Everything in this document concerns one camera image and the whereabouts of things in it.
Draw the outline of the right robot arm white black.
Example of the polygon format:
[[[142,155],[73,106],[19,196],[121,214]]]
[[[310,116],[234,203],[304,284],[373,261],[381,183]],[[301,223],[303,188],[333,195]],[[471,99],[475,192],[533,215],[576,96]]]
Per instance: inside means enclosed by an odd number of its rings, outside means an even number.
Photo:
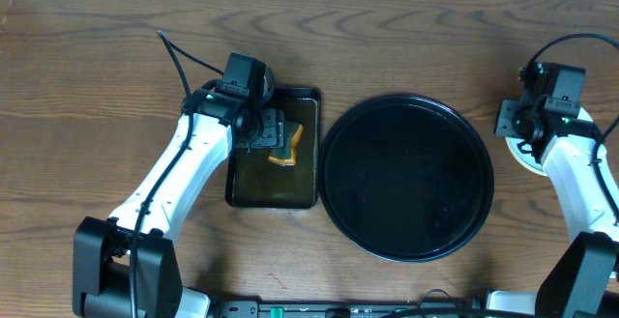
[[[618,186],[606,160],[604,134],[573,101],[502,102],[495,133],[521,165],[550,179],[570,246],[535,293],[492,291],[486,309],[538,317],[608,315],[607,292],[618,273]]]

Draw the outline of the orange green sponge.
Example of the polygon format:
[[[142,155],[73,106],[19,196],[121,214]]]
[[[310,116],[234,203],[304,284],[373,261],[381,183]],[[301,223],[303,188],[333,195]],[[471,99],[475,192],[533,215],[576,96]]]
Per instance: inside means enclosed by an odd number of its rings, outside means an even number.
[[[272,149],[268,161],[280,166],[294,166],[297,162],[297,146],[304,127],[299,123],[284,123],[284,141],[281,148]]]

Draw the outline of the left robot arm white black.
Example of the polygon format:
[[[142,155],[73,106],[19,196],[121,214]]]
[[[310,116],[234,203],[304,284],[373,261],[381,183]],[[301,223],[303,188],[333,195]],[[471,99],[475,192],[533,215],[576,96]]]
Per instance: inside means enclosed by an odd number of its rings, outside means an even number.
[[[247,133],[258,148],[283,141],[284,114],[263,101],[205,89],[182,104],[170,143],[125,202],[74,233],[78,317],[205,317],[210,298],[182,283],[175,244],[198,194]]]

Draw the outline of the light blue plate front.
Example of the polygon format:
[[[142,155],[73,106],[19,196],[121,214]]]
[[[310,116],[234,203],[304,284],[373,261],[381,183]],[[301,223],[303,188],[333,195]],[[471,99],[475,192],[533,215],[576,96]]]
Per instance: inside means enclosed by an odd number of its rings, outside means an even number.
[[[589,113],[584,108],[581,108],[579,110],[577,119],[593,122],[593,118],[589,115]],[[522,139],[506,137],[505,140],[506,140],[508,149],[510,150],[511,154],[514,156],[514,158],[519,164],[521,164],[524,168],[526,168],[527,170],[533,173],[547,177],[542,165],[537,163],[535,161],[535,158],[531,156],[530,154],[523,154],[517,147],[517,144],[523,141]],[[530,145],[528,144],[523,145],[523,149],[531,150]]]

